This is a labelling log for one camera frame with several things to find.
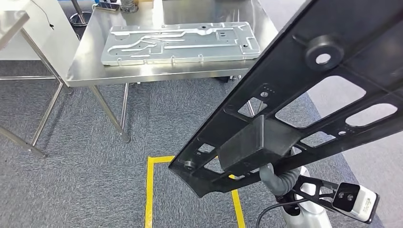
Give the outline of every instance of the rectangular cutout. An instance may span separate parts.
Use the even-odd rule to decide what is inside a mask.
[[[331,134],[316,132],[304,139],[301,139],[301,142],[315,148],[335,138],[336,137],[332,136]]]
[[[299,149],[299,148],[297,148],[297,147],[295,147],[295,146],[293,146],[291,149],[292,149],[292,154],[293,154],[293,155],[299,154],[299,153],[302,152],[301,149]]]
[[[252,97],[250,100],[250,106],[246,102],[239,110],[238,113],[242,114],[246,117],[254,117],[258,115],[263,109],[267,107],[267,104],[263,103],[263,101]]]
[[[345,122],[353,127],[367,126],[380,119],[388,117],[395,113],[397,108],[391,104],[375,104],[369,108],[366,108],[350,117]]]
[[[215,149],[214,146],[210,146],[208,144],[203,144],[201,147],[199,147],[199,151],[202,153],[211,153]]]
[[[224,173],[224,170],[222,170],[220,161],[218,160],[218,158],[212,159],[211,161],[209,161],[209,163],[205,164],[204,167],[208,170],[211,170],[211,171],[219,173],[219,174]]]
[[[318,84],[310,88],[306,93],[299,96],[297,99],[283,107],[276,113],[276,118],[296,128],[305,128],[317,121],[305,120],[301,121],[293,113],[296,109],[301,108],[301,105],[306,104],[306,100],[312,97],[313,101],[317,100],[324,104],[321,108],[321,117],[326,117],[341,108],[359,100],[366,94],[366,91],[351,83],[350,81],[340,76],[329,76]]]

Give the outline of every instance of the metal plate with grooves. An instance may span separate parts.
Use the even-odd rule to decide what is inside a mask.
[[[107,66],[255,59],[248,22],[113,26],[101,61]]]

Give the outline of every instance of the mounting hole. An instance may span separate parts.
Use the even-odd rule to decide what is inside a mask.
[[[328,53],[320,54],[316,57],[316,63],[319,65],[326,64],[330,61],[331,56]]]
[[[229,104],[229,105],[227,106],[227,109],[228,109],[228,110],[234,110],[234,106],[231,105],[231,104]]]
[[[261,92],[261,93],[260,93],[260,96],[261,96],[261,97],[267,97],[268,95],[269,95],[269,94],[268,94],[267,92]]]
[[[347,200],[348,200],[348,201],[353,201],[353,199],[354,199],[354,196],[353,196],[352,194],[350,194],[350,195],[347,196]]]

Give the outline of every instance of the metal table leg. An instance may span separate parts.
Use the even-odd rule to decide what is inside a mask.
[[[51,65],[51,63],[48,61],[48,59],[46,58],[46,56],[42,53],[42,51],[40,50],[40,48],[37,46],[37,44],[32,40],[31,36],[29,36],[29,34],[25,31],[25,29],[21,29],[21,33],[22,36],[24,37],[24,39],[28,42],[28,44],[32,47],[32,49],[35,51],[35,53],[39,56],[40,60],[42,61],[42,63],[46,66],[46,68],[55,76],[56,80],[59,81],[60,83],[62,83],[65,88],[65,90],[67,91],[68,94],[72,94],[73,93],[73,89],[68,87],[63,79],[61,78],[61,76],[59,75],[59,73],[56,71],[56,69]]]
[[[46,157],[46,154],[44,154],[43,152],[41,152],[40,150],[38,150],[36,147],[30,145],[29,143],[27,143],[26,141],[24,141],[23,139],[21,139],[20,137],[16,136],[15,134],[13,134],[11,131],[5,129],[4,127],[0,126],[0,133],[3,134],[4,136],[6,136],[7,138],[9,138],[10,140],[12,140],[13,142],[15,142],[16,144],[24,147],[25,149],[27,149],[28,151],[33,152],[34,154],[36,154],[37,156],[44,158]]]
[[[122,129],[125,130],[125,122],[126,122],[126,108],[127,108],[127,97],[129,95],[129,83],[125,84],[125,92],[123,93],[123,106],[122,106],[122,115],[120,117],[120,125]]]
[[[45,126],[46,121],[48,120],[53,107],[55,106],[55,103],[59,97],[62,87],[63,87],[63,83],[60,83],[55,94],[53,94],[52,100],[50,100],[50,104],[49,104],[48,108],[46,109],[45,114],[42,117],[42,120],[39,123],[37,131],[34,134],[34,139],[32,140],[32,146],[35,146],[37,144],[38,138],[39,138],[40,134],[42,133],[43,127]]]
[[[20,80],[47,80],[55,79],[54,76],[0,76],[0,81],[20,81]]]
[[[112,110],[109,108],[108,104],[106,103],[106,101],[105,101],[104,97],[102,96],[101,92],[99,91],[98,87],[96,85],[92,85],[89,88],[92,91],[92,93],[95,95],[95,97],[98,100],[98,102],[101,105],[101,107],[106,112],[106,115],[109,117],[109,119],[111,120],[112,124],[115,126],[116,130],[119,132],[119,134],[122,137],[123,141],[125,143],[130,142],[129,136],[124,132],[123,128],[118,123],[115,115],[113,114]]]

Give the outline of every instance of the black plastic panel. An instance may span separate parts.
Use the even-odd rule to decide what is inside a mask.
[[[345,78],[363,88],[365,96],[306,128],[293,127],[301,139],[319,131],[336,138],[315,148],[297,142],[294,146],[302,152],[280,159],[274,165],[276,173],[403,130],[402,19],[401,0],[313,0],[306,3],[169,168],[199,197],[212,191],[228,192],[259,181],[258,172],[233,180],[229,178],[232,173],[218,174],[204,165],[217,155],[217,150],[228,139],[254,120],[237,112],[249,99],[262,100],[268,106],[259,114],[280,121],[275,118],[276,112],[328,76]],[[331,68],[307,64],[315,57],[312,53],[318,55],[321,50],[323,53],[330,50],[342,57],[341,61],[329,63]],[[262,92],[269,95],[262,97]],[[382,103],[394,105],[397,111],[363,127],[345,123],[346,118]],[[216,149],[200,153],[198,148],[203,144]]]

